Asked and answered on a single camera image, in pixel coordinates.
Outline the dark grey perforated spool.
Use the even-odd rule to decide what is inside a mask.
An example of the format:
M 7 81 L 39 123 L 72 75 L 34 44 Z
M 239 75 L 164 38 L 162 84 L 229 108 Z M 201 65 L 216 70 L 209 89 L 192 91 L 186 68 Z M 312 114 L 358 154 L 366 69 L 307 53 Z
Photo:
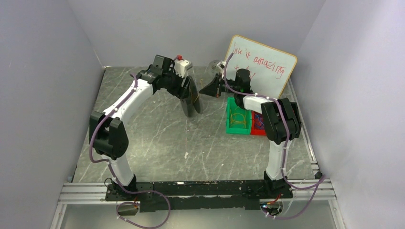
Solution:
M 194 111 L 200 114 L 202 112 L 202 106 L 194 79 L 187 76 L 181 89 L 180 101 L 186 117 L 192 117 Z

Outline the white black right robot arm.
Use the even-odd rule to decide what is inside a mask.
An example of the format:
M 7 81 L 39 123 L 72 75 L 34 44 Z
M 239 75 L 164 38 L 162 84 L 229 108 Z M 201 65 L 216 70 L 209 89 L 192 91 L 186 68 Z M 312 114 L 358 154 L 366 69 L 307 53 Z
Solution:
M 233 80 L 228 80 L 224 72 L 216 73 L 200 93 L 212 97 L 233 93 L 235 104 L 239 108 L 262 116 L 264 131 L 270 142 L 269 158 L 263 185 L 253 194 L 292 198 L 291 186 L 285 181 L 285 163 L 289 146 L 294 139 L 299 138 L 301 132 L 302 122 L 297 114 L 297 103 L 287 98 L 270 101 L 255 95 L 250 83 L 248 69 L 238 69 Z

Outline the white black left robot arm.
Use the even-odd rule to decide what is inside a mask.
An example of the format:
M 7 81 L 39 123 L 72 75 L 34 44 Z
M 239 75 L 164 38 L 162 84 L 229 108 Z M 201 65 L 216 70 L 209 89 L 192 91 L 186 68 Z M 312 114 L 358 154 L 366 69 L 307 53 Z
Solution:
M 125 155 L 129 140 L 126 125 L 138 108 L 158 90 L 165 89 L 178 98 L 187 117 L 200 113 L 198 93 L 192 78 L 191 61 L 180 55 L 174 59 L 156 55 L 147 69 L 132 74 L 130 87 L 103 112 L 93 112 L 89 118 L 89 158 L 91 162 L 106 162 L 111 172 L 111 189 L 124 200 L 138 195 L 137 178 Z M 98 161 L 93 152 L 101 155 Z

